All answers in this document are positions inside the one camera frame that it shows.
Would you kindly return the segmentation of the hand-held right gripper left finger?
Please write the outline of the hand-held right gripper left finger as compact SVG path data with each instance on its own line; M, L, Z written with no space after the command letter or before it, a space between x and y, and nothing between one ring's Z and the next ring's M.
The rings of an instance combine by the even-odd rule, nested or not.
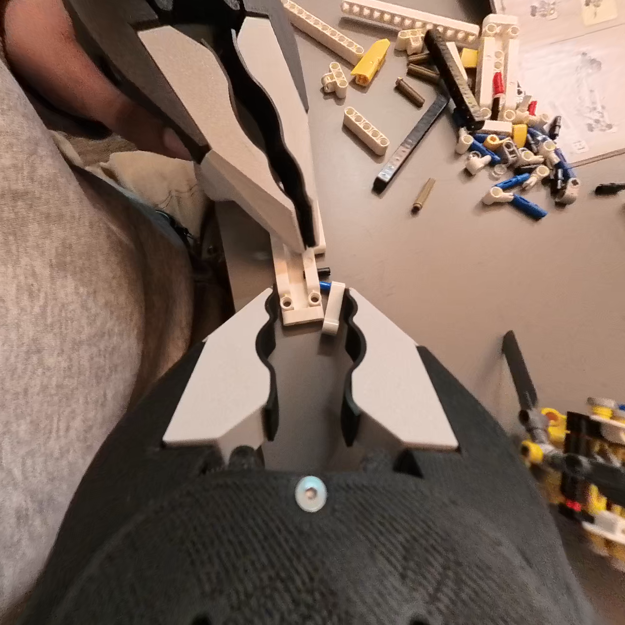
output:
M202 342L162 438L168 448L211 445L223 460L243 446L274 441L279 426L277 294L267 288Z

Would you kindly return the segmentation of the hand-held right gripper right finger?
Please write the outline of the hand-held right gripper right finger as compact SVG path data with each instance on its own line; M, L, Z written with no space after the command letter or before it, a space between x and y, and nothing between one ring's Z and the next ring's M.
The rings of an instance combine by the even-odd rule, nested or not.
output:
M457 452L459 443L418 344L350 287L342 305L350 364L340 407L340 466L385 452Z

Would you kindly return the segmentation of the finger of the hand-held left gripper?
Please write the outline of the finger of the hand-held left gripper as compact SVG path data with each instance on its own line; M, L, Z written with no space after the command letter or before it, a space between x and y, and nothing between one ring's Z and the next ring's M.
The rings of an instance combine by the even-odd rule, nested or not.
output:
M294 203L272 175L267 155L241 126L214 51L172 26L142 31L139 39L207 140L196 167L206 195L235 202L295 252L313 247L304 242Z
M298 166L302 179L300 186L311 203L316 247L325 247L308 111L287 64L293 57L283 51L267 17L245 18L238 34L238 47L247 69L277 110L285 148Z

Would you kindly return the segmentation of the white lego panel assembly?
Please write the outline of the white lego panel assembly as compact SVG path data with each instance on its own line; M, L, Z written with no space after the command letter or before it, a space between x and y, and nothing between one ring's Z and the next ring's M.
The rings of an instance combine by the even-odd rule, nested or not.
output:
M275 237L271 237L271 251L283 324L322 321L323 298L314 251L292 252Z

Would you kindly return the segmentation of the small white lego liftarm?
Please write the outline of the small white lego liftarm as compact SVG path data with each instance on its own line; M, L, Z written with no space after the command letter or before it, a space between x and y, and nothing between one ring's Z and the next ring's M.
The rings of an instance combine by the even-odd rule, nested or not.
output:
M346 285L338 281L321 281L319 287L321 292L327 295L322 333L325 336L333 337L338 334L340 328L340 316Z

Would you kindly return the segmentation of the person's left forearm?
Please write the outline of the person's left forearm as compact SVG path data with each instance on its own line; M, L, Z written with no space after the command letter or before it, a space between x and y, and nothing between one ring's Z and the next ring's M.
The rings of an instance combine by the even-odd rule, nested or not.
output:
M3 43L11 69L40 99L121 134L129 102L77 42L62 1L8 1Z

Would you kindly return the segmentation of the white lego cross block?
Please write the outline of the white lego cross block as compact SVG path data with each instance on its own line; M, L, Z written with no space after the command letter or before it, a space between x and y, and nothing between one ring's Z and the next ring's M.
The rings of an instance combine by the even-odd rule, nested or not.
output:
M405 52L409 56L422 53L425 32L421 28L401 30L396 37L395 50Z
M332 95L340 101L346 98L348 83L342 67L336 61L329 64L328 72L321 78L321 87L324 94Z

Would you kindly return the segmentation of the short white lego beam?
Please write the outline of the short white lego beam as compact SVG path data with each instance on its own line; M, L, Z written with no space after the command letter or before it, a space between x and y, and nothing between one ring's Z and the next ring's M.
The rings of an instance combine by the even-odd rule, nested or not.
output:
M353 107L347 106L344 109L342 124L375 155L386 154L389 146L388 138Z

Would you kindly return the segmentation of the long white lego beam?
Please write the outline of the long white lego beam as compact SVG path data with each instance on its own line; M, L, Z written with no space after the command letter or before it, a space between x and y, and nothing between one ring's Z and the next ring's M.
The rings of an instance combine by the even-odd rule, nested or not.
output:
M480 43L480 27L477 24L406 6L382 1L341 1L340 11L345 18L397 32L433 29L446 41L453 41L462 48L476 49Z
M365 54L363 46L293 1L281 1L293 27L308 35L347 63L355 66Z

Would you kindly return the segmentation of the yellow lego panel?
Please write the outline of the yellow lego panel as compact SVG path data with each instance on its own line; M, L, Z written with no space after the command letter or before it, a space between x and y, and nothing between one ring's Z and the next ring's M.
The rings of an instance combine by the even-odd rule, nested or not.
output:
M368 87L385 61L390 41L387 38L375 41L357 62L351 76L359 87Z

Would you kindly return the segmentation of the lego helicopter model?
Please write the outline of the lego helicopter model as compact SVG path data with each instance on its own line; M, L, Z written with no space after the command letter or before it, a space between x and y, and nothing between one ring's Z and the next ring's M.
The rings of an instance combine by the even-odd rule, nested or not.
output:
M581 527L590 546L624 570L624 403L587 398L588 412L540 406L515 333L502 339L526 437L524 464L558 512Z

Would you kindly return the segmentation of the pile of small lego pieces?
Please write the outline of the pile of small lego pieces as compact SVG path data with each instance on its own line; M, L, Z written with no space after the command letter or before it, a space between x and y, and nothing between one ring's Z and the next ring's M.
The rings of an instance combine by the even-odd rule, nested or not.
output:
M548 212L527 194L544 186L559 208L574 204L581 195L581 182L559 139L561 115L534 115L528 109L513 110L511 124L488 119L480 129L469 129L463 116L453 111L457 127L455 152L465 157L465 174L475 177L487 171L491 185L482 195L484 208L506 205L533 221Z

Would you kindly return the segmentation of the person's left hand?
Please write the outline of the person's left hand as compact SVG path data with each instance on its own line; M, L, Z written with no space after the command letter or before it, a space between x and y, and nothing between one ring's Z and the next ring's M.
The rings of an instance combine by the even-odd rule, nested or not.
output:
M112 113L108 126L141 151L180 160L193 160L191 153L174 130L128 98L121 99L119 106Z

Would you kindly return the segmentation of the open instruction booklet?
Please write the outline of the open instruction booklet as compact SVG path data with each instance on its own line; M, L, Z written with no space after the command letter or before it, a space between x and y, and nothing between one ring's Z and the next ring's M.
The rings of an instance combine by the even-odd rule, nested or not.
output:
M518 18L520 84L537 112L561 117L573 164L624 153L624 2L491 1Z

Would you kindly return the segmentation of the white lego frame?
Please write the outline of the white lego frame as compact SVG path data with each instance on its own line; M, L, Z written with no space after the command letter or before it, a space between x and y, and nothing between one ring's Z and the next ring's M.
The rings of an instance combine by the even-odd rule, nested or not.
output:
M516 16L489 14L482 22L475 96L485 119L512 122L517 109L520 26Z

